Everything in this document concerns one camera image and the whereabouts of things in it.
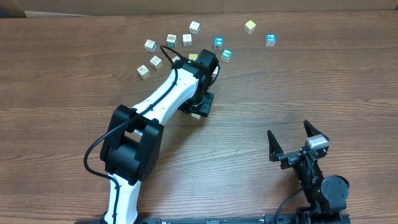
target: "green cube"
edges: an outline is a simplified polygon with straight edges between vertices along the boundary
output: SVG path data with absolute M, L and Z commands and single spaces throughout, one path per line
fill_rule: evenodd
M 229 62 L 232 56 L 232 51 L 224 49 L 223 54 L 221 55 L 221 60 L 224 62 Z

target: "small cube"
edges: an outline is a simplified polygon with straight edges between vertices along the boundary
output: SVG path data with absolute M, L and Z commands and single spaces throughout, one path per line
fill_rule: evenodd
M 141 67 L 137 68 L 137 71 L 141 78 L 146 78 L 149 76 L 149 70 L 145 65 L 141 65 Z
M 192 118 L 200 119 L 200 115 L 199 114 L 191 113 L 191 116 L 192 116 Z
M 222 49 L 223 48 L 224 39 L 222 37 L 215 37 L 214 38 L 214 49 Z
M 215 78 L 217 76 L 217 73 L 218 73 L 218 66 L 216 67 L 216 69 L 214 69 L 213 74 L 211 74 L 211 78 L 212 79 Z
M 154 42 L 153 40 L 147 40 L 147 42 L 145 42 L 145 50 L 149 51 L 149 52 L 155 52 L 156 50 L 156 42 Z
M 176 36 L 176 35 L 169 34 L 169 35 L 167 36 L 167 40 L 166 40 L 167 46 L 169 46 L 169 47 L 175 47 L 175 41 L 176 41 L 176 40 L 177 40 L 177 36 Z
M 224 62 L 229 62 L 231 56 L 232 56 L 232 51 L 225 49 L 223 51 L 223 54 L 221 55 L 221 60 L 223 60 Z
M 273 47 L 275 45 L 275 43 L 276 43 L 275 34 L 267 34 L 266 46 Z
M 182 45 L 183 46 L 192 46 L 192 35 L 191 34 L 183 34 L 182 35 Z
M 173 62 L 175 62 L 176 60 L 180 60 L 180 57 L 175 56 L 175 57 L 172 59 Z
M 198 54 L 189 54 L 189 60 L 196 60 L 198 58 Z
M 150 60 L 150 65 L 156 69 L 159 69 L 162 64 L 162 59 L 158 58 L 156 55 Z
M 248 34 L 253 33 L 253 31 L 256 29 L 256 24 L 253 21 L 248 21 L 244 25 L 244 31 L 246 31 Z
M 189 32 L 192 34 L 199 34 L 200 30 L 200 23 L 192 21 L 191 25 L 189 26 Z

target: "blue cube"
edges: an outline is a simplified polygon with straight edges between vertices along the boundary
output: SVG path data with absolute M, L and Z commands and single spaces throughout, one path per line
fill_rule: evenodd
M 267 34 L 267 39 L 266 39 L 266 46 L 267 47 L 272 47 L 276 43 L 276 36 L 275 34 Z
M 214 38 L 214 49 L 222 49 L 223 48 L 224 39 L 222 37 Z

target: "wooden table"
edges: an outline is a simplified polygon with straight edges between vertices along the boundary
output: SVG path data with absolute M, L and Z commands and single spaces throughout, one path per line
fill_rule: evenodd
M 191 21 L 200 34 L 182 47 Z M 266 33 L 275 47 L 265 47 Z M 398 13 L 371 11 L 1 19 L 0 223 L 73 223 L 106 211 L 109 181 L 89 174 L 83 155 L 118 105 L 139 103 L 169 75 L 160 50 L 144 50 L 167 34 L 186 56 L 221 36 L 233 56 L 210 88 L 209 117 L 178 111 L 165 126 L 141 215 L 274 213 L 299 183 L 269 162 L 266 132 L 297 150 L 307 119 L 331 139 L 323 174 L 350 181 L 352 222 L 398 222 Z M 143 80 L 136 69 L 153 55 L 164 65 Z M 104 170 L 99 153 L 89 163 Z M 300 195 L 283 212 L 305 205 Z

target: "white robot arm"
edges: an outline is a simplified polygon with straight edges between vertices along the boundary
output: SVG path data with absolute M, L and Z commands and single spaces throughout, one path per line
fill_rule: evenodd
M 150 97 L 143 102 L 134 105 L 133 108 L 137 109 L 137 113 L 144 111 L 151 105 L 156 99 L 163 95 L 170 85 L 173 83 L 175 78 L 175 71 L 172 70 L 169 78 L 163 83 Z M 176 112 L 178 107 L 185 103 L 188 99 L 192 98 L 198 87 L 198 79 L 195 78 L 192 73 L 180 68 L 178 69 L 178 81 L 177 85 L 173 87 L 172 91 L 152 110 L 147 112 L 144 117 L 152 120 L 157 119 L 160 124 L 165 125 L 169 118 Z M 142 135 L 142 132 L 135 130 L 138 134 Z M 138 193 L 141 186 L 141 181 L 137 181 L 134 185 L 129 185 L 128 181 L 118 176 L 117 174 L 112 175 L 118 180 L 120 184 L 120 193 L 117 206 L 116 223 L 117 224 L 133 224 L 138 216 L 137 212 L 137 199 Z M 111 181 L 111 193 L 109 195 L 109 208 L 108 212 L 104 217 L 107 223 L 113 222 L 113 208 L 114 201 L 116 198 L 116 185 Z
M 111 180 L 109 208 L 100 220 L 88 223 L 136 221 L 141 181 L 146 180 L 157 162 L 164 124 L 177 110 L 207 117 L 214 97 L 207 89 L 214 82 L 211 75 L 216 68 L 220 72 L 218 59 L 207 50 L 202 50 L 196 61 L 181 57 L 173 64 L 168 79 L 150 97 L 132 108 L 116 108 L 108 132 L 101 137 L 104 144 L 100 158 L 109 173 L 106 178 Z M 125 136 L 125 131 L 140 134 L 140 142 Z M 88 165 L 86 168 L 96 174 Z

